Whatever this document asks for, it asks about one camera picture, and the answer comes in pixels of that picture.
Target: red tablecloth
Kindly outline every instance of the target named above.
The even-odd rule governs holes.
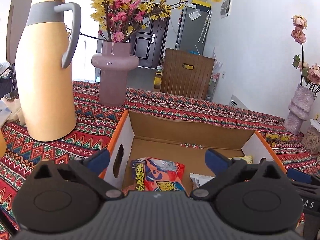
[[[0,204],[13,219],[12,200],[34,165],[43,158],[65,163],[70,158],[88,157],[108,146],[111,136],[125,108],[176,120],[207,122],[225,127],[258,130],[270,143],[286,168],[318,174],[319,165],[300,143],[302,134],[291,135],[283,126],[283,119],[249,110],[219,105],[207,101],[128,89],[123,107],[105,108],[99,104],[99,85],[74,81],[77,125],[65,138],[40,143],[28,136],[19,122],[6,123],[2,133],[7,152],[0,160]],[[287,141],[271,139],[289,135]],[[0,239],[8,239],[1,228]]]

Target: pink vase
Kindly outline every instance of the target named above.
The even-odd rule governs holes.
[[[122,106],[125,102],[128,71],[139,64],[130,49],[130,43],[105,41],[102,52],[92,56],[92,65],[101,69],[99,97],[104,106]]]
[[[315,94],[306,87],[298,84],[293,98],[289,104],[289,114],[283,126],[291,133],[300,132],[303,121],[309,119],[311,107],[315,101]]]

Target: colorful snack bag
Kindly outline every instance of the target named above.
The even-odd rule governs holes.
[[[138,191],[185,190],[181,179],[184,165],[156,158],[131,161],[135,189]]]

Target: floor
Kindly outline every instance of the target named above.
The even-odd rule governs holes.
[[[127,87],[141,89],[141,90],[154,90],[156,69],[137,67],[130,70],[127,78]]]

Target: screw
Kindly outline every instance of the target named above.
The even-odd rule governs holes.
[[[193,195],[195,197],[207,197],[209,195],[209,191],[206,189],[196,189],[193,191]]]
[[[106,192],[106,196],[109,198],[118,198],[122,195],[122,192],[118,189],[110,189]]]

